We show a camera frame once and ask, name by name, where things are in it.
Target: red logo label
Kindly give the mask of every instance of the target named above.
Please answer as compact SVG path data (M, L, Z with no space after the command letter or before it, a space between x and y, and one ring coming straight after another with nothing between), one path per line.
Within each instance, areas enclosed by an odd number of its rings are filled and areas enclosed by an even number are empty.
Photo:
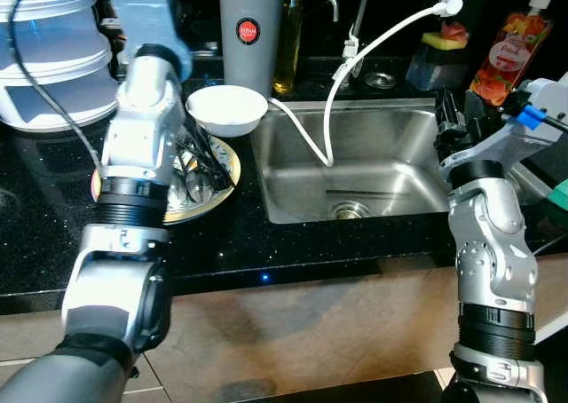
M251 45L260 36L260 27L252 19L242 19L237 23L237 36L246 45Z

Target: white cable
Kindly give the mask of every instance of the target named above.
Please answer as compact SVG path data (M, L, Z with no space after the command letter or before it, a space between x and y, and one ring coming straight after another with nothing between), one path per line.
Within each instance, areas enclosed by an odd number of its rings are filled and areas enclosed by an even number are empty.
M324 116L323 116L323 142L326 148L325 155L313 142L313 140L310 138L310 136L308 135L308 133L306 132L306 130L304 129L298 118L296 117L296 115L294 115L294 113L289 108L287 108L281 101L278 101L277 99L269 99L269 101L273 103L276 107L278 107L280 110L282 110L292 120L292 122L297 127L300 134L302 135L302 137L305 139L305 142L308 143L308 146L310 146L310 149L318 156L318 158L325 166L331 168L332 166L334 166L334 153L331 148L331 130L330 130L329 119L331 116L331 105L334 102L335 95L337 93L337 90L339 89L339 85L341 84L342 80L345 79L345 77L351 72L351 70L357 65L357 63L359 63L369 52L371 52L374 48L376 48L381 43L386 41L389 37L393 36L395 33L399 32L399 30L401 30L402 28L405 28L409 24L421 19L422 17L426 17L430 14L440 14L441 12L444 12L446 10L446 7L447 7L446 3L438 3L435 4L434 6L431 6L430 8L426 8L425 10L419 11L416 14L411 15L407 19L400 21L399 24L390 28L382 35L377 37L372 43L370 43L367 47L365 47L364 50L362 50L359 54L357 54L355 57L350 59L349 63L347 64L347 67L345 67L341 71L337 79L335 79L335 82L331 87L331 91L327 96L326 108L324 110Z

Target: sink basin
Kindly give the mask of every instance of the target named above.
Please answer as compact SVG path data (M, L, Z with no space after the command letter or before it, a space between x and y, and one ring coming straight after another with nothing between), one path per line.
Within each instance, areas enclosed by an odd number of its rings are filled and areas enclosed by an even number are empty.
M323 148L324 102L288 106ZM335 165L316 159L294 124L271 109L251 134L271 222L385 217L447 211L450 190L438 173L434 99L336 101L331 115ZM517 165L510 179L522 203L550 191Z

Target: chrome faucet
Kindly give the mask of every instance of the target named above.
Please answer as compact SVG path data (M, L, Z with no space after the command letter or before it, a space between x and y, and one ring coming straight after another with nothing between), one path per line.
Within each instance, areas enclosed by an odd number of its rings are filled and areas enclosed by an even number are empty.
M359 10L357 11L357 17L355 18L355 22L351 26L349 30L349 39L345 40L344 47L343 47L343 64L335 71L334 73L334 80L339 76L341 70L349 63L350 60L353 59L359 52L359 31L361 29L361 22L363 21L363 15L365 15L365 9L367 8L367 0L361 0L359 4ZM361 66L363 65L363 61L361 60L357 66L355 66L351 72L353 77L359 76L361 71ZM342 82L342 86L349 85L349 79L345 79Z

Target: kitchen counter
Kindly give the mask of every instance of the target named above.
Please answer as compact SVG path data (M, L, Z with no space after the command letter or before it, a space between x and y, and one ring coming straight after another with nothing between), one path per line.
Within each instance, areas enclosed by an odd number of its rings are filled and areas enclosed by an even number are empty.
M185 92L205 82L193 79ZM310 91L321 85L321 91ZM326 85L300 83L296 96L308 91L304 94L312 99L324 99ZM399 88L402 93L404 84ZM370 91L359 98L400 96ZM100 148L106 127L102 121L84 131ZM170 228L169 264L177 295L453 264L446 213L270 223L249 137L225 141L241 159L241 180L210 213ZM560 149L568 150L568 142ZM92 219L91 161L72 133L29 135L4 126L0 156L0 314L59 308L81 231ZM523 212L532 249L568 228L567 214L547 201Z

